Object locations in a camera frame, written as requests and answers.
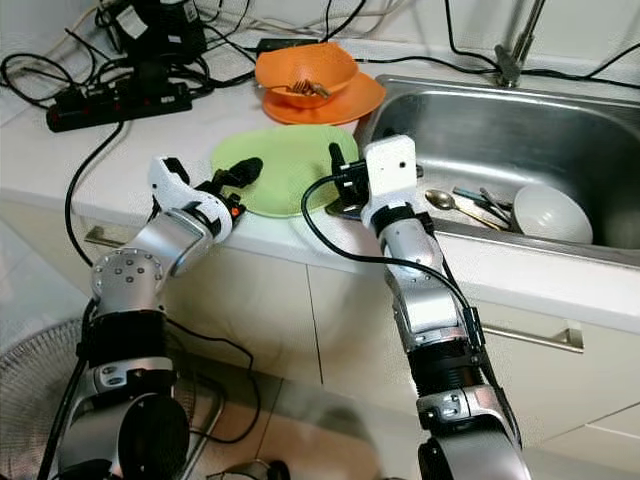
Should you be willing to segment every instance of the green round plate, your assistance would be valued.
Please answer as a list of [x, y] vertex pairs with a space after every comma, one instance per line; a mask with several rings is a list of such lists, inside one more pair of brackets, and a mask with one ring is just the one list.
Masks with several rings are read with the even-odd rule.
[[[300, 214], [302, 194], [319, 178], [331, 175], [329, 144], [340, 145], [347, 163], [358, 160], [353, 136], [327, 125], [290, 125], [241, 133], [226, 138], [213, 152], [213, 172], [227, 170], [241, 160], [258, 157], [263, 162], [260, 177], [243, 189], [225, 187], [237, 193], [247, 210], [268, 217]], [[318, 189], [309, 200], [309, 210], [338, 198], [332, 184]]]

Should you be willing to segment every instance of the black power strip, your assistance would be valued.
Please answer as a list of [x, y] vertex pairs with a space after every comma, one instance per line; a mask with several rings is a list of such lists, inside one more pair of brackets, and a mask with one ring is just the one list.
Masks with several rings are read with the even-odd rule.
[[184, 112], [192, 108], [191, 93], [184, 82], [167, 82], [152, 92], [129, 88], [127, 83], [91, 89], [86, 94], [71, 87], [55, 100], [46, 115], [52, 132]]

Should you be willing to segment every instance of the cabinet handle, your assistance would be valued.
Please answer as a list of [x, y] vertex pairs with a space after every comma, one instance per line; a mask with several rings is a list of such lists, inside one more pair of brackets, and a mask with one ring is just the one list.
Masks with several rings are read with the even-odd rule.
[[84, 241], [87, 243], [93, 243], [94, 245], [102, 245], [103, 247], [118, 248], [124, 245], [124, 242], [118, 240], [112, 240], [104, 236], [104, 228], [96, 225], [89, 233], [84, 236]]
[[491, 325], [483, 325], [482, 330], [489, 335], [511, 338], [520, 342], [527, 342], [533, 343], [535, 345], [542, 345], [543, 347], [556, 348], [558, 350], [577, 353], [579, 355], [582, 355], [584, 353], [584, 341], [582, 339], [582, 332], [576, 328], [566, 328], [552, 338], [541, 337], [539, 335], [533, 335], [530, 333], [518, 332], [516, 330], [510, 330], [508, 328], [494, 327]]

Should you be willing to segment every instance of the orange plate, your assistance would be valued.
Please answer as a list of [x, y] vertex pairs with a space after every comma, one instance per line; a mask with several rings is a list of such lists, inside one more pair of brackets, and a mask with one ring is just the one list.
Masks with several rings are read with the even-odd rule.
[[364, 73], [358, 73], [349, 85], [329, 103], [317, 108], [296, 108], [282, 101], [282, 96], [267, 91], [262, 108], [282, 123], [328, 124], [348, 123], [375, 110], [384, 100], [382, 85]]

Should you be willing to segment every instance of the orange bowl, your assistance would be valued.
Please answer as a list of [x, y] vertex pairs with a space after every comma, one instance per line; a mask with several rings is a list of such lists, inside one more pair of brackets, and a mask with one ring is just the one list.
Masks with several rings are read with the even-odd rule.
[[[297, 108], [316, 108], [331, 101], [358, 74], [355, 60], [337, 43], [318, 43], [263, 53], [256, 63], [256, 80]], [[287, 89], [296, 82], [319, 83], [331, 96], [303, 95]]]

